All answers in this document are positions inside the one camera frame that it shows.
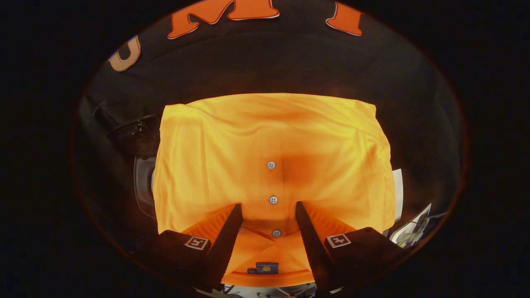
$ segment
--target black fabric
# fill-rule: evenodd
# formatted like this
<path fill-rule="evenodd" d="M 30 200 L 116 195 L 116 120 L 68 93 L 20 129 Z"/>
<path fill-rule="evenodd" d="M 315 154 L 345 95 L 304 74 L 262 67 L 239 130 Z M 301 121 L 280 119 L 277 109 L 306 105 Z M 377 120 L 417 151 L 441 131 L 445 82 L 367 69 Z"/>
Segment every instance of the black fabric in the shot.
<path fill-rule="evenodd" d="M 229 20 L 233 4 L 214 25 L 192 16 L 199 28 L 172 40 L 168 15 L 138 35 L 142 51 L 131 68 L 116 72 L 103 64 L 87 98 L 114 127 L 160 114 L 167 104 L 238 93 L 369 102 L 390 142 L 392 167 L 404 176 L 406 200 L 396 226 L 428 203 L 433 213 L 446 211 L 461 176 L 463 128 L 456 100 L 433 64 L 369 16 L 361 17 L 360 37 L 329 27 L 332 1 L 273 6 L 280 11 L 273 19 Z"/>
<path fill-rule="evenodd" d="M 447 221 L 402 266 L 355 297 L 528 297 L 527 200 L 520 196 L 528 165 L 524 7 L 344 1 L 429 53 L 461 100 L 472 141 L 465 191 Z M 68 155 L 78 100 L 99 63 L 139 28 L 189 3 L 13 2 L 18 7 L 6 8 L 5 296 L 185 296 L 140 270 L 98 231 L 79 200 Z M 105 188 L 106 178 L 93 186 Z M 117 222 L 122 214 L 114 216 L 109 220 Z"/>

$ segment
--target orange shirt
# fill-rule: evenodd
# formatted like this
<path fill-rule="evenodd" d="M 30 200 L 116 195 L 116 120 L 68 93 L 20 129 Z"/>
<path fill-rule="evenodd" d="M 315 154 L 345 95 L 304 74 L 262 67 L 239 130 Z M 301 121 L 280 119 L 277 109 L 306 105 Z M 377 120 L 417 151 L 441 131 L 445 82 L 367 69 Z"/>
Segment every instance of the orange shirt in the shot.
<path fill-rule="evenodd" d="M 241 203 L 225 284 L 314 281 L 297 201 L 344 222 L 318 230 L 321 239 L 367 226 L 382 233 L 394 224 L 390 145 L 374 105 L 307 94 L 228 95 L 166 106 L 160 133 L 153 189 L 159 233 L 185 232 Z M 279 274 L 248 275 L 256 262 L 279 263 Z"/>

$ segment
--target cable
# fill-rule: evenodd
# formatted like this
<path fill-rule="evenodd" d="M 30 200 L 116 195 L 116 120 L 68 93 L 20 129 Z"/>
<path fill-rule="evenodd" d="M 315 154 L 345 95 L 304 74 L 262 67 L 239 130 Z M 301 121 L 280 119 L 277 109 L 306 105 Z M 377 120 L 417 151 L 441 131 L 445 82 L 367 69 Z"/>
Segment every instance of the cable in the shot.
<path fill-rule="evenodd" d="M 286 294 L 287 296 L 291 296 L 291 294 L 285 292 L 284 290 L 282 290 L 282 289 L 280 289 L 280 288 L 278 288 L 278 287 L 277 287 L 276 289 L 277 289 L 278 291 L 280 291 L 280 292 Z"/>
<path fill-rule="evenodd" d="M 224 291 L 225 294 L 230 293 L 230 291 L 235 287 L 235 285 L 228 288 L 228 290 Z"/>
<path fill-rule="evenodd" d="M 442 216 L 446 215 L 447 213 L 449 213 L 449 211 L 446 211 L 446 212 L 440 213 L 440 214 L 438 214 L 438 215 L 428 216 L 428 217 L 425 217 L 424 219 L 428 219 L 428 218 L 439 218 L 439 217 L 442 217 Z"/>

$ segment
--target black background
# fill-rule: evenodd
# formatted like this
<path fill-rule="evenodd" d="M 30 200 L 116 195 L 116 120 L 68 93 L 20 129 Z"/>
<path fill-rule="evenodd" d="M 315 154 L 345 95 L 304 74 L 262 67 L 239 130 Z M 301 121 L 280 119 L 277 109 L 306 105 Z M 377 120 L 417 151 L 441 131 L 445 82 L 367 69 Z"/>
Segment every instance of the black background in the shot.
<path fill-rule="evenodd" d="M 34 3 L 4 11 L 3 131 L 13 151 L 3 171 L 10 186 L 2 245 L 8 296 L 178 295 L 96 230 L 74 193 L 68 155 L 77 99 L 100 63 L 142 27 L 189 3 Z M 471 140 L 466 188 L 448 222 L 356 296 L 527 296 L 524 7 L 345 3 L 434 60 L 462 102 Z"/>

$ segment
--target orange letter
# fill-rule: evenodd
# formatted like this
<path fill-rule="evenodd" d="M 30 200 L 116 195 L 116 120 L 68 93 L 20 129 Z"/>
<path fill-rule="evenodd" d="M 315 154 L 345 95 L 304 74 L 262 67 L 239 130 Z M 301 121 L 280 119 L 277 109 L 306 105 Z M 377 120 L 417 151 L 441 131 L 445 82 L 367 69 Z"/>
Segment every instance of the orange letter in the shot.
<path fill-rule="evenodd" d="M 131 67 L 131 65 L 133 65 L 140 56 L 140 42 L 138 41 L 138 36 L 135 36 L 129 40 L 127 42 L 127 46 L 131 52 L 129 58 L 122 60 L 118 51 L 116 51 L 114 55 L 109 58 L 110 66 L 112 66 L 112 68 L 114 68 L 114 70 L 117 72 L 122 72 Z"/>
<path fill-rule="evenodd" d="M 361 36 L 363 34 L 359 29 L 361 15 L 362 13 L 349 6 L 335 2 L 335 15 L 333 18 L 327 19 L 326 23 L 337 30 Z"/>
<path fill-rule="evenodd" d="M 210 25 L 217 23 L 232 2 L 234 10 L 228 15 L 230 20 L 269 19 L 280 15 L 272 8 L 271 0 L 204 0 L 171 15 L 172 31 L 167 38 L 183 36 L 199 27 L 199 23 L 190 21 L 190 14 Z"/>

